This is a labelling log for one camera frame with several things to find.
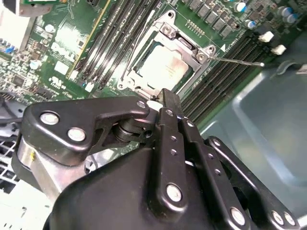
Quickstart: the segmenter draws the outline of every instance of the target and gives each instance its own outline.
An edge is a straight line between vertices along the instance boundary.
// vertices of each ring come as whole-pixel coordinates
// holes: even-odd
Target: silver metal shaft
[[[235,59],[226,59],[226,58],[222,58],[222,57],[210,57],[210,59],[217,60],[217,61],[233,62],[233,63],[246,65],[246,66],[264,67],[263,62],[248,62],[248,61],[241,61],[241,60],[235,60]]]

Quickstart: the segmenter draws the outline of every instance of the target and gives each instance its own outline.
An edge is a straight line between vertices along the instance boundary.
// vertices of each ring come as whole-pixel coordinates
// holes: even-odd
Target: white connector
[[[276,54],[276,55],[281,55],[286,51],[286,47],[284,45],[278,45],[277,47],[271,49],[271,52]]]
[[[262,42],[269,42],[272,40],[273,37],[274,37],[274,34],[271,31],[268,31],[265,34],[260,35],[258,40]]]

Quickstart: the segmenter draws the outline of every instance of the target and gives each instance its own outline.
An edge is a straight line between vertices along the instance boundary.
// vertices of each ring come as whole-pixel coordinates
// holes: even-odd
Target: gray metal panel
[[[307,63],[306,41],[307,33],[281,59]],[[307,214],[307,74],[264,70],[201,130],[225,142],[297,218]]]

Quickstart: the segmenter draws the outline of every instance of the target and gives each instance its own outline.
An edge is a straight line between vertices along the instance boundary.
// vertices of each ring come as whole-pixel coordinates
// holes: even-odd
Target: motherboard
[[[177,93],[209,119],[306,28],[300,0],[55,0],[23,17],[0,8],[0,92],[32,104]]]

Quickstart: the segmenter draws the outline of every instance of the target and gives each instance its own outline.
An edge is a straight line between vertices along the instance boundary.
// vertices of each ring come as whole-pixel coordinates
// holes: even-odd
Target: black plastic arm
[[[105,149],[105,141],[113,125],[123,119],[144,118],[149,107],[138,97],[97,98],[86,100],[37,103],[24,112],[21,134],[25,141],[64,165],[77,165],[91,154]],[[43,113],[59,118],[55,125],[41,121]],[[72,127],[82,129],[86,138],[69,138]]]

